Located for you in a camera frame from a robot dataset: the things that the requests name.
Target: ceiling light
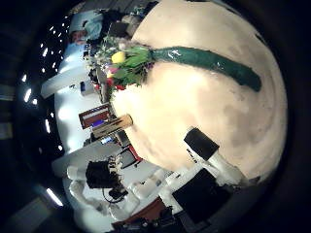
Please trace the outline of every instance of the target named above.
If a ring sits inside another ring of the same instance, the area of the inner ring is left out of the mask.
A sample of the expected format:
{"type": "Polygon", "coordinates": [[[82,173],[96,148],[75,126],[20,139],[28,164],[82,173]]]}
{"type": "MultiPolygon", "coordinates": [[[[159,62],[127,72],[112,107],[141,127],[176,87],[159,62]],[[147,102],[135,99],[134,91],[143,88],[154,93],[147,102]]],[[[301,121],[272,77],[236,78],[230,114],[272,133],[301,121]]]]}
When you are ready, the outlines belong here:
{"type": "Polygon", "coordinates": [[[50,124],[49,124],[49,121],[47,119],[46,119],[46,128],[47,128],[47,132],[51,133],[50,124]]]}
{"type": "Polygon", "coordinates": [[[50,198],[58,205],[58,206],[63,206],[62,202],[59,200],[58,197],[52,192],[50,188],[47,188],[47,193],[50,196],[50,198]]]}
{"type": "Polygon", "coordinates": [[[48,48],[46,48],[46,49],[43,51],[42,56],[46,56],[47,53],[48,53],[48,48]]]}
{"type": "Polygon", "coordinates": [[[26,76],[26,75],[23,75],[21,80],[22,80],[23,82],[26,82],[27,76],[26,76]]]}
{"type": "Polygon", "coordinates": [[[70,70],[70,66],[64,66],[63,68],[60,69],[59,74],[64,73],[65,71],[70,70]]]}
{"type": "Polygon", "coordinates": [[[69,55],[69,56],[67,56],[66,59],[65,59],[66,62],[71,62],[71,61],[73,61],[73,60],[74,60],[74,56],[73,56],[73,55],[69,55]]]}
{"type": "Polygon", "coordinates": [[[25,93],[25,96],[23,97],[23,100],[25,102],[28,102],[29,100],[29,97],[30,97],[30,94],[31,94],[31,88],[27,89],[26,93],[25,93]]]}

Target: desk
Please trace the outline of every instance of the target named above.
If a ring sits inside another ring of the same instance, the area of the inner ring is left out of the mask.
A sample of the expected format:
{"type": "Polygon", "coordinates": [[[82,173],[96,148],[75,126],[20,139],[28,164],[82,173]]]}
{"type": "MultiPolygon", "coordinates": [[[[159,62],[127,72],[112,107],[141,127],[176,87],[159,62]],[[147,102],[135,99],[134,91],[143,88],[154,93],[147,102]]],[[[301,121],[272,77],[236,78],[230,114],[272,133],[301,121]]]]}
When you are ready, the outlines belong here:
{"type": "Polygon", "coordinates": [[[183,140],[194,126],[248,178],[277,165],[287,100],[277,63],[255,33],[244,19],[211,2],[167,0],[154,7],[132,40],[153,48],[212,50],[252,67],[262,89],[254,92],[219,73],[157,62],[142,87],[117,92],[112,103],[117,116],[131,115],[134,125],[125,131],[139,156],[168,170],[191,166],[183,140]]]}

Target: white wall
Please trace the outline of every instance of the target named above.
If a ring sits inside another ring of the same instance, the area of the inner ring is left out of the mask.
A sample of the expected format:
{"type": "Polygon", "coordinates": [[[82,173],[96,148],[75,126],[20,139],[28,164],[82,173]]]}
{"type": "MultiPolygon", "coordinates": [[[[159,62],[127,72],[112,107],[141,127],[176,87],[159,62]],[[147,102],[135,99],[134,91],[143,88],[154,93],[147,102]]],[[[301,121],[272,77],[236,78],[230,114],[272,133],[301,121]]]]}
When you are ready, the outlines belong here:
{"type": "Polygon", "coordinates": [[[90,135],[89,129],[80,125],[78,114],[100,105],[97,94],[82,96],[79,86],[63,88],[54,95],[58,133],[66,154],[82,148],[90,135]]]}

